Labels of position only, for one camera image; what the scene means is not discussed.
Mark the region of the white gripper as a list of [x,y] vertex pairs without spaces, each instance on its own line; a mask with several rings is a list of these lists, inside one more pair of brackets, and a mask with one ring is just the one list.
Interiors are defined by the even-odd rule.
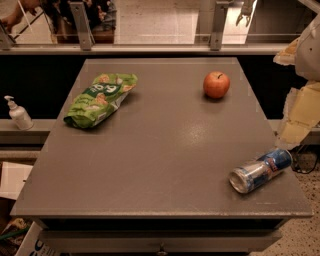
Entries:
[[296,74],[308,81],[301,89],[291,88],[283,108],[275,146],[291,150],[320,122],[320,13],[286,48],[278,52],[273,62],[295,64]]

